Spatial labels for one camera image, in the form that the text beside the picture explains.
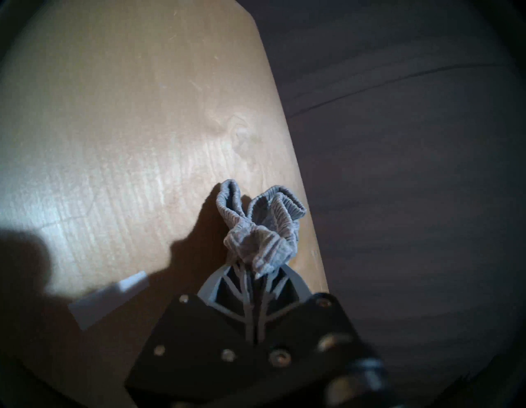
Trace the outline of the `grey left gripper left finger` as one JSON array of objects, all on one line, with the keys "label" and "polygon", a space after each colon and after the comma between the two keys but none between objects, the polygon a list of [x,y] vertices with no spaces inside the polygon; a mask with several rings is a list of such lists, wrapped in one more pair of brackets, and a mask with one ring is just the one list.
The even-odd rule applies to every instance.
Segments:
[{"label": "grey left gripper left finger", "polygon": [[251,275],[244,264],[225,264],[203,283],[197,296],[244,341],[252,341]]}]

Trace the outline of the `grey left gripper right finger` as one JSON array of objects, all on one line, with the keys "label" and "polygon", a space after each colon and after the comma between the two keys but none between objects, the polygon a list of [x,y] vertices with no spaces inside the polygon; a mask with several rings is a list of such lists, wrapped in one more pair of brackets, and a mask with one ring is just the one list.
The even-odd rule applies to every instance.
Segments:
[{"label": "grey left gripper right finger", "polygon": [[257,279],[257,341],[263,342],[270,331],[291,310],[312,296],[301,276],[288,265]]}]

